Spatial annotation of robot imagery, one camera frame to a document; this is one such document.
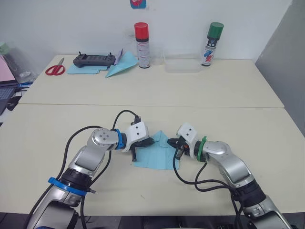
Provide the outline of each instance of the laptop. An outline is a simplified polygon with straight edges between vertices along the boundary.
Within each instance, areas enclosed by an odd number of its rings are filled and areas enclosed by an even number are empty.
[[[15,94],[17,85],[17,80],[11,73],[3,57],[0,56],[0,115],[5,110],[9,99]]]

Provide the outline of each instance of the remote controller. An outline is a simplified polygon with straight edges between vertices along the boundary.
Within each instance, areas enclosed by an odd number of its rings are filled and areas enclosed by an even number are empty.
[[[115,56],[109,53],[108,56],[86,55],[78,52],[79,55],[73,60],[75,66],[81,68],[83,66],[108,66],[114,64]]]

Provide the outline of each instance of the clear plastic container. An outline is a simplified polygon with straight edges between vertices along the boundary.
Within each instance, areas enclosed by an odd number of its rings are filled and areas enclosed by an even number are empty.
[[[29,70],[26,59],[18,49],[0,42],[0,55],[4,58],[18,83],[33,82],[37,78],[37,75]]]
[[[164,50],[163,56],[168,73],[197,73],[202,69],[199,52]]]
[[[159,44],[152,44],[150,46],[151,63],[152,65],[163,64],[163,48]]]

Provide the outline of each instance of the green cap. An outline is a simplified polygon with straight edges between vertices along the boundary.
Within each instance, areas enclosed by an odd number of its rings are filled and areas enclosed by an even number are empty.
[[[0,55],[5,55],[9,52],[10,48],[4,42],[0,42]]]
[[[208,37],[219,39],[223,31],[224,24],[219,22],[212,22],[208,32]]]

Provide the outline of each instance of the silver metal arm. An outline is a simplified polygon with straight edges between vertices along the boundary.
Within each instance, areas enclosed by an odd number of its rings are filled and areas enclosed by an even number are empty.
[[[124,133],[106,128],[95,129],[87,145],[78,151],[61,178],[50,178],[49,183],[53,186],[34,212],[27,229],[74,227],[73,218],[77,220],[78,216],[74,207],[79,205],[87,192],[94,193],[86,187],[103,162],[105,152],[113,149],[127,152],[133,143],[148,137],[144,122],[130,126]]]
[[[251,219],[250,227],[254,229],[292,229],[272,200],[260,189],[247,165],[232,153],[227,143],[202,142],[198,138],[196,130],[188,123],[183,124],[177,134],[182,136],[189,146],[190,157],[205,158],[206,161],[217,166],[227,184],[240,195],[238,201],[245,203],[243,212],[246,217]],[[202,150],[199,151],[198,146],[202,144]]]

